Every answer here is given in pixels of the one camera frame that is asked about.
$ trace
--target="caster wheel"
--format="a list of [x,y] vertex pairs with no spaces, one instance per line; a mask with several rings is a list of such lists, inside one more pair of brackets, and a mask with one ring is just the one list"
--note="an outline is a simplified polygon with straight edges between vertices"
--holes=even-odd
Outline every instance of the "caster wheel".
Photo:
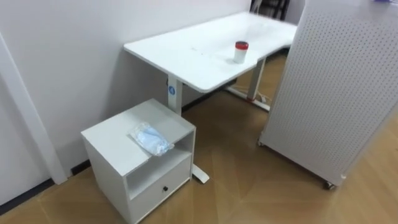
[[334,184],[332,184],[330,182],[325,182],[323,184],[323,189],[325,189],[325,190],[333,190],[335,188],[336,188],[336,185],[334,185]]
[[260,146],[260,147],[265,146],[263,143],[260,142],[259,139],[257,139],[257,145]]

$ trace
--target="drawer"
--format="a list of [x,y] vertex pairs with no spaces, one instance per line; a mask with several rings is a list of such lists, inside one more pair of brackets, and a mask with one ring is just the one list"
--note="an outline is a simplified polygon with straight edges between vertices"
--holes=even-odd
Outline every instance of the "drawer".
[[177,187],[190,178],[191,158],[192,156],[187,157],[130,201],[132,223],[137,223],[144,218]]

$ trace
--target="white pegboard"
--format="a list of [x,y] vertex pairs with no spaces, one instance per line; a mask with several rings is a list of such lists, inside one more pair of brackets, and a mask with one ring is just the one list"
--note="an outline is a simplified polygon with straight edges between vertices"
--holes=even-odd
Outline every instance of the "white pegboard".
[[333,184],[398,102],[398,7],[308,1],[260,141]]

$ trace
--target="door frame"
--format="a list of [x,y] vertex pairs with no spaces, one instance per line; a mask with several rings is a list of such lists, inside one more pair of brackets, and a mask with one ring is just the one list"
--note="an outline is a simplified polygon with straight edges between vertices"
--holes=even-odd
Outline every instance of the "door frame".
[[67,180],[67,175],[61,165],[58,154],[50,141],[43,122],[30,98],[25,83],[18,71],[6,42],[0,33],[0,78],[9,91],[12,100],[17,106],[28,132],[35,141],[45,166],[56,184]]

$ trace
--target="blue face mask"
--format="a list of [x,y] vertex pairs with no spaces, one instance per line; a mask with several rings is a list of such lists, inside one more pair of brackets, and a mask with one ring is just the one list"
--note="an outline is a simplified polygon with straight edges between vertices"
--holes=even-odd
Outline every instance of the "blue face mask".
[[174,147],[148,123],[141,123],[129,131],[135,142],[154,156],[161,156]]

